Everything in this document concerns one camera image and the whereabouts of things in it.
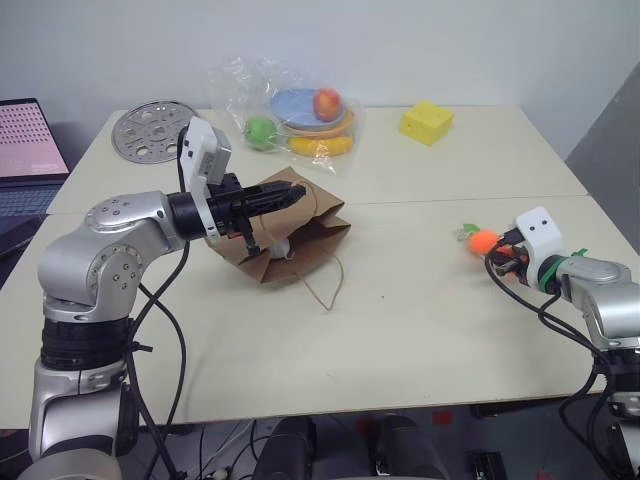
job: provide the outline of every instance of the plastic bag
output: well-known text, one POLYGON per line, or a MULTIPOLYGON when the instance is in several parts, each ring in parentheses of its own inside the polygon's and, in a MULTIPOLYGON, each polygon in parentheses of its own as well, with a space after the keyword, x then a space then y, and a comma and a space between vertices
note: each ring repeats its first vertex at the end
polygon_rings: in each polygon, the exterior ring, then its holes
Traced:
POLYGON ((256 151, 286 152, 297 165, 334 175, 344 174, 354 155, 362 109, 305 72, 235 58, 209 70, 207 94, 256 151))

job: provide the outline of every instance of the laptop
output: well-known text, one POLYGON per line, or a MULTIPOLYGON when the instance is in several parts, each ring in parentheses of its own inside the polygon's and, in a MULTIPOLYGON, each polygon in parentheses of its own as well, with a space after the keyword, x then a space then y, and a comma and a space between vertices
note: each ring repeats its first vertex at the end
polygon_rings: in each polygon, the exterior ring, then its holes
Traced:
POLYGON ((68 176, 38 101, 0 101, 0 253, 20 240, 16 229, 44 218, 68 176))

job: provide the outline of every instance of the laptop keyboard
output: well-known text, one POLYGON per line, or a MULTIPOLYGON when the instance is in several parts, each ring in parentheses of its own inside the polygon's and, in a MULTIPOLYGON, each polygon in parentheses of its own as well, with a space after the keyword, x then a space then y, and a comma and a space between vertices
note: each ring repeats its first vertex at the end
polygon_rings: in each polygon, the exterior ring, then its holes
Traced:
POLYGON ((37 190, 0 191, 0 216, 40 215, 58 193, 59 188, 37 190))

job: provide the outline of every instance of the red apple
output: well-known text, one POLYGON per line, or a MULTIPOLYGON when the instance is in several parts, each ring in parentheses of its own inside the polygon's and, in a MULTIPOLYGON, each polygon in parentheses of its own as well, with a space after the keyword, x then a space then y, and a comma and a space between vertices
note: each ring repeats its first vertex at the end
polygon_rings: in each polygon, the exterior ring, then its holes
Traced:
POLYGON ((321 88, 313 96, 313 111, 323 122, 330 122, 340 114, 340 103, 340 94, 333 88, 321 88))

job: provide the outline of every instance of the gray wall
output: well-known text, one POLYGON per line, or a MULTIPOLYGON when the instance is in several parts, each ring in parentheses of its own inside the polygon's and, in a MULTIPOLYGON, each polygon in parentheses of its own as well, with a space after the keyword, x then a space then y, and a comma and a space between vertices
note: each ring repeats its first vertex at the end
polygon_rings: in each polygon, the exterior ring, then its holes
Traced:
POLYGON ((640 60, 638 0, 2 0, 0 97, 38 97, 74 160, 107 116, 205 106, 225 57, 364 104, 520 104, 565 158, 640 60))
POLYGON ((640 253, 640 64, 567 164, 640 253))

